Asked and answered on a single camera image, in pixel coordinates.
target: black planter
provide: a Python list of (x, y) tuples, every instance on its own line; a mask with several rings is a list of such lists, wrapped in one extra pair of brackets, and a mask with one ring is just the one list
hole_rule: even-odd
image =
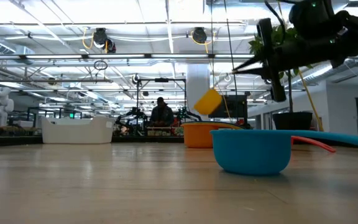
[(309, 130), (313, 114), (310, 112), (273, 114), (274, 124), (278, 130)]

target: blue bowl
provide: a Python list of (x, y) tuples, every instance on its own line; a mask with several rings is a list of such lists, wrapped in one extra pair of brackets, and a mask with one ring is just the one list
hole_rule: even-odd
[(271, 130), (216, 130), (213, 150), (226, 171), (245, 175), (275, 175), (291, 158), (291, 134)]

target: white column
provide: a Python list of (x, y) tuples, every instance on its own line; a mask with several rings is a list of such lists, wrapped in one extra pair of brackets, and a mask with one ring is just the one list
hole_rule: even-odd
[[(193, 109), (197, 101), (209, 90), (209, 65), (189, 64), (187, 65), (186, 96), (188, 110), (199, 114)], [(207, 116), (201, 116), (203, 121), (208, 120)]]

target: orange bowl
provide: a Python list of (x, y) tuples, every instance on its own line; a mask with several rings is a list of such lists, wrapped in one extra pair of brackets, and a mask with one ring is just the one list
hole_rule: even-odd
[(229, 123), (197, 121), (181, 125), (183, 127), (185, 146), (192, 148), (212, 148), (212, 130), (219, 128), (242, 129)]

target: ceiling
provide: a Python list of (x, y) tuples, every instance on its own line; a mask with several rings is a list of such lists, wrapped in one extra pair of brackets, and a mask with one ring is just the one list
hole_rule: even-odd
[[(265, 7), (263, 1), (227, 0), (227, 13), (223, 1), (215, 0), (213, 13), (203, 0), (169, 0), (168, 13), (165, 0), (25, 0), (18, 3), (15, 0), (0, 0), (0, 42), (6, 46), (24, 46), (34, 54), (103, 54), (101, 49), (91, 45), (91, 35), (95, 28), (104, 27), (107, 35), (114, 41), (117, 54), (205, 54), (204, 45), (195, 44), (186, 35), (191, 34), (195, 27), (204, 27), (209, 39), (215, 33), (213, 44), (207, 45), (208, 53), (229, 54), (230, 46), (234, 54), (248, 54), (248, 41), (253, 39), (256, 32), (256, 23), (259, 19), (270, 17), (274, 26), (277, 19)], [(345, 7), (347, 1), (333, 1), (335, 11), (348, 10), (358, 15), (358, 10)], [(278, 5), (272, 1), (272, 6), (279, 11)], [(281, 3), (284, 19), (288, 20), (290, 4)], [(98, 78), (106, 77), (111, 82), (81, 83), (76, 86), (84, 89), (131, 89), (132, 77), (137, 74), (141, 78), (186, 78), (187, 65), (195, 63), (188, 60), (149, 60), (126, 59), (106, 60), (109, 68), (98, 73)], [(25, 75), (32, 75), (34, 79), (67, 79), (79, 80), (92, 78), (97, 74), (93, 70), (94, 60), (88, 64), (78, 60), (36, 60), (31, 65), (17, 63), (13, 60), (0, 61), (0, 69), (8, 71), (0, 79), (20, 80)], [(232, 76), (226, 77), (232, 69), (229, 60), (217, 60), (214, 63), (214, 76), (212, 82), (219, 81), (220, 89), (234, 88)], [(62, 86), (61, 83), (49, 85), (48, 83), (21, 83), (22, 89), (36, 88), (39, 90), (65, 90), (70, 84)], [(177, 89), (176, 92), (154, 93), (143, 98), (155, 99), (162, 94), (165, 98), (184, 98), (181, 83), (154, 83), (150, 82), (145, 89)], [(238, 75), (237, 87), (242, 89), (265, 88), (264, 81), (255, 75)], [(73, 92), (47, 93), (39, 92), (39, 96), (32, 95), (40, 101), (44, 96), (68, 98), (76, 102), (100, 102), (105, 99), (110, 103), (120, 100), (130, 100), (134, 93), (110, 92), (97, 93), (98, 99), (78, 97)]]

